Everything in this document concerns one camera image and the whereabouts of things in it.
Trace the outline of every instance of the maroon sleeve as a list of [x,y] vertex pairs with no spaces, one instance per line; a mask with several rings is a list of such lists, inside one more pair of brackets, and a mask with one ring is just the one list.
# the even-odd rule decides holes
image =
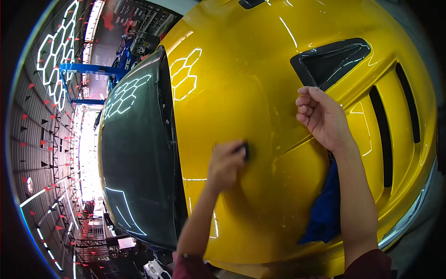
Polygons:
[[217,279],[197,256],[178,255],[173,279]]
[[391,279],[392,259],[374,249],[357,258],[344,273],[344,279]]

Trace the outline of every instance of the tinted windshield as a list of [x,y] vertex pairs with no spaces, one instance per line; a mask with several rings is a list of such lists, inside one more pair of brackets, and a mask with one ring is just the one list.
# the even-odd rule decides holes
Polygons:
[[169,86],[160,86],[162,59],[163,51],[149,56],[108,97],[99,158],[116,225],[143,241],[175,247],[175,195],[182,184],[172,127],[166,124],[173,114],[162,102],[163,96],[172,99],[170,78]]

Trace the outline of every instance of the blue car lift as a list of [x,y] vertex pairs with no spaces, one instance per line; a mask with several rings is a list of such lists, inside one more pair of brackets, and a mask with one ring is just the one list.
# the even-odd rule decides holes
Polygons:
[[66,87],[66,81],[64,73],[79,73],[79,74],[92,74],[92,75],[108,75],[117,78],[122,78],[130,70],[124,70],[113,67],[89,65],[89,64],[69,64],[64,63],[59,65],[60,77],[63,81],[63,86],[66,90],[66,94],[70,103],[72,104],[104,104],[105,100],[92,100],[92,99],[71,99],[68,95],[68,88]]

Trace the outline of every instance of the chrome trim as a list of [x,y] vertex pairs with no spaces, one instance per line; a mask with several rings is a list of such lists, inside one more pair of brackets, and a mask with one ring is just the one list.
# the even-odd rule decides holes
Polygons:
[[424,184],[420,194],[417,199],[413,203],[413,205],[409,208],[407,213],[396,223],[393,228],[389,230],[386,235],[384,235],[383,239],[378,243],[379,249],[383,250],[387,248],[390,244],[392,244],[395,240],[400,238],[410,227],[413,221],[418,216],[420,208],[426,198],[427,190],[429,188],[430,180],[432,179],[432,175],[434,174],[434,170],[436,170],[437,166],[437,157],[435,157],[434,164],[432,165],[432,169],[430,170],[429,177]]

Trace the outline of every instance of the blue cloth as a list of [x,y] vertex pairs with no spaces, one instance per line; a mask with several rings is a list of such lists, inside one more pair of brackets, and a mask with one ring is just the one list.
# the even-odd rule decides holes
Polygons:
[[333,160],[327,182],[321,195],[311,209],[311,219],[305,235],[298,244],[320,241],[327,243],[341,232],[341,192],[339,189],[338,166]]

